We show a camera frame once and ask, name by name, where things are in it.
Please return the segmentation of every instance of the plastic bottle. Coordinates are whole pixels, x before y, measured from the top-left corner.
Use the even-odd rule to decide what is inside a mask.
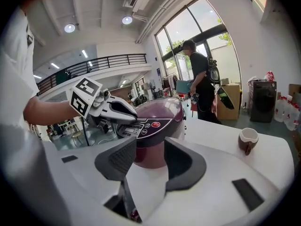
[[[283,122],[283,113],[284,106],[287,103],[286,101],[286,97],[280,97],[280,99],[276,101],[274,119],[278,122]]]
[[[288,120],[286,127],[289,130],[295,130],[296,129],[296,125],[298,124],[298,119],[300,116],[300,108],[298,107],[297,104],[293,105],[293,108],[291,110],[290,113],[290,119]]]
[[[291,96],[287,96],[287,101],[285,103],[285,106],[284,106],[284,114],[283,114],[283,122],[284,124],[286,125],[289,118],[290,118],[290,112],[291,112],[291,109],[293,108],[292,106],[292,97]]]

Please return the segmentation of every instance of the railing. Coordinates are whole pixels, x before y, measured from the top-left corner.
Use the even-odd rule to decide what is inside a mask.
[[[114,55],[103,58],[90,59],[76,65],[71,65],[70,67],[62,69],[38,83],[40,90],[39,95],[65,81],[81,76],[83,74],[103,69],[136,64],[146,64],[145,54]]]

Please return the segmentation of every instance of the rice cooker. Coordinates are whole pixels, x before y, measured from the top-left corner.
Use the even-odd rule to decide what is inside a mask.
[[[138,106],[138,118],[130,125],[117,125],[119,138],[136,137],[137,149],[134,163],[140,167],[155,169],[166,166],[164,139],[184,139],[184,110],[177,98],[162,98]]]

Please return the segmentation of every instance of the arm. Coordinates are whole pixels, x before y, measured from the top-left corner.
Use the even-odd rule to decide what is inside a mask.
[[[195,57],[191,58],[190,61],[191,61],[191,65],[197,71],[197,74],[198,74],[190,88],[191,95],[193,95],[196,93],[197,85],[206,76],[206,65],[208,62],[207,62],[207,58],[204,56],[197,57],[197,58],[195,58]]]
[[[65,102],[43,102],[37,97],[29,100],[23,112],[24,119],[33,125],[47,126],[80,116]]]

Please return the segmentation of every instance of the brown mug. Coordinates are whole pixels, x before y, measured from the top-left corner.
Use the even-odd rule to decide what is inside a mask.
[[[244,128],[238,136],[238,146],[248,156],[258,142],[258,133],[252,128]]]

